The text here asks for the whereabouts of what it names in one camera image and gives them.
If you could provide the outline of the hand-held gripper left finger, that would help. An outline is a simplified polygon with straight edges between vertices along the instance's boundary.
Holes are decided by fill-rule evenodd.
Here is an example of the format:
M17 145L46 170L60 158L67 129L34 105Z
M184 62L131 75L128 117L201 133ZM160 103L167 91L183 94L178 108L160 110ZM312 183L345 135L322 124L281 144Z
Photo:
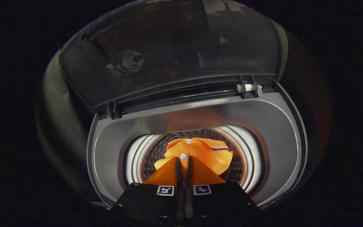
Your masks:
M185 187L180 158L165 163L147 183L130 184L110 213L134 225L183 226Z

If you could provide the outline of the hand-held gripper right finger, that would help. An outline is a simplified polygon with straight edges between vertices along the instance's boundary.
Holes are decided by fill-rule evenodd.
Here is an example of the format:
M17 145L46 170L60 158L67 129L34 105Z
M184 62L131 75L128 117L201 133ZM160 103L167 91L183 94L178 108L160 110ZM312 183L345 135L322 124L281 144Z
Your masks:
M185 226L244 226L259 207L236 182L216 183L219 176L194 156L188 159L184 187Z

